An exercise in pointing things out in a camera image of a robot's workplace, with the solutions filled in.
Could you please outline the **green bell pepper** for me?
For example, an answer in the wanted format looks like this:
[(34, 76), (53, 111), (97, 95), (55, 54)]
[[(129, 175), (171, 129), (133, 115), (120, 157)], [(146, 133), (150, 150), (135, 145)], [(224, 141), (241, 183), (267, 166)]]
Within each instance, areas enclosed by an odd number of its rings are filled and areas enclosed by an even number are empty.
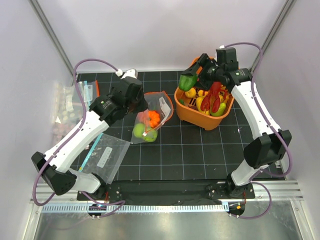
[(178, 87), (184, 92), (188, 92), (198, 81), (196, 75), (180, 75)]

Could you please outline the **peach fruit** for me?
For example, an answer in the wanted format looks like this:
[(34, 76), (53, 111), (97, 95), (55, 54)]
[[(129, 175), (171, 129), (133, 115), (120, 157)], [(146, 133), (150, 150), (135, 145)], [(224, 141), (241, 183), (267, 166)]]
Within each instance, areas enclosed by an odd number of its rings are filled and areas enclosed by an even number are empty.
[(149, 112), (148, 111), (147, 112), (139, 112), (137, 117), (138, 117), (138, 120), (140, 123), (143, 123), (145, 125), (148, 124), (148, 122), (149, 122)]

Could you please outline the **small orange pumpkin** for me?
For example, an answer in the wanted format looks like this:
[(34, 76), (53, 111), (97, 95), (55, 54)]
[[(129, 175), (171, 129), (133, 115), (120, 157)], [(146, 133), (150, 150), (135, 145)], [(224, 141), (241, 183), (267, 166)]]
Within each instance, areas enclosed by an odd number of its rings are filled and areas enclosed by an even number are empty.
[(156, 128), (161, 122), (160, 114), (155, 110), (150, 110), (148, 112), (149, 115), (149, 126), (151, 128)]

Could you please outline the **orange zipper clear bag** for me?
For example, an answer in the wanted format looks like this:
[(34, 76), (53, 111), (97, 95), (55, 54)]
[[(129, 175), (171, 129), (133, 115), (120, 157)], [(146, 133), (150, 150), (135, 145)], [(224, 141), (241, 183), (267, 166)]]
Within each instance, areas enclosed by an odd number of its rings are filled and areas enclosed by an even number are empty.
[(159, 129), (174, 113), (173, 103), (165, 91), (147, 92), (144, 98), (148, 107), (136, 116), (130, 140), (132, 144), (155, 142)]

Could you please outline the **green apple top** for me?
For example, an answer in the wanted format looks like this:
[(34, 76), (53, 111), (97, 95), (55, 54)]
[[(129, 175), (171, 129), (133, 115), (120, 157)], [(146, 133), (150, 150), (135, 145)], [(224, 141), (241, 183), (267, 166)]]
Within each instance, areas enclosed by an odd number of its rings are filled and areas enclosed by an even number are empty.
[(143, 124), (143, 123), (137, 123), (137, 124), (134, 126), (134, 128), (133, 128), (133, 135), (134, 135), (136, 138), (142, 138), (145, 130), (146, 130), (145, 124)]

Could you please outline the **green apple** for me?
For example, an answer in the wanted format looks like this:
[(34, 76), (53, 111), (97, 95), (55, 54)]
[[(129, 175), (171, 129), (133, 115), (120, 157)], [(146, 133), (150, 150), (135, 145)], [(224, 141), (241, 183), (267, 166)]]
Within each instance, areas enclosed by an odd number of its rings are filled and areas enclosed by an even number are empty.
[(147, 143), (153, 143), (156, 141), (157, 137), (158, 137), (158, 131), (156, 130), (156, 132), (154, 133), (152, 132), (152, 133), (146, 134), (143, 139)]
[(143, 123), (137, 123), (137, 124), (134, 126), (134, 128), (133, 128), (133, 135), (134, 135), (136, 138), (142, 138), (145, 130), (146, 130), (145, 124), (143, 124)]

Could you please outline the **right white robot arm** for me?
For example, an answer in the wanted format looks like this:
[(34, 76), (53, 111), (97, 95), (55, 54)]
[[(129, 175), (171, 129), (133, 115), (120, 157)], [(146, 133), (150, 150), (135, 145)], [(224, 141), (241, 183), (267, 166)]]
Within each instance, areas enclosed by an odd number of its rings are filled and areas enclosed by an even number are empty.
[(207, 90), (191, 123), (205, 122), (203, 115), (214, 115), (222, 105), (219, 93), (224, 91), (238, 102), (249, 123), (253, 141), (244, 148), (244, 160), (227, 176), (225, 192), (237, 198), (260, 172), (281, 160), (284, 154), (290, 158), (288, 145), (292, 139), (289, 130), (282, 130), (263, 104), (253, 74), (247, 68), (239, 68), (236, 49), (230, 45), (216, 50), (216, 59), (203, 53), (179, 78), (178, 88), (188, 92), (193, 87)]

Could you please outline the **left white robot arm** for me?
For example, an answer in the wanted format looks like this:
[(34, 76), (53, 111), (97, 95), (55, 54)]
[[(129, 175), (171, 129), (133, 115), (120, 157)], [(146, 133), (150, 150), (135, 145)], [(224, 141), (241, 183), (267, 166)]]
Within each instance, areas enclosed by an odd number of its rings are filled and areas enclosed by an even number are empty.
[(97, 97), (85, 111), (82, 120), (54, 147), (45, 153), (36, 152), (31, 160), (54, 194), (61, 196), (70, 190), (88, 193), (94, 200), (106, 195), (106, 183), (96, 173), (83, 173), (70, 168), (76, 157), (99, 134), (129, 113), (148, 108), (143, 83), (135, 69), (127, 70), (106, 95)]

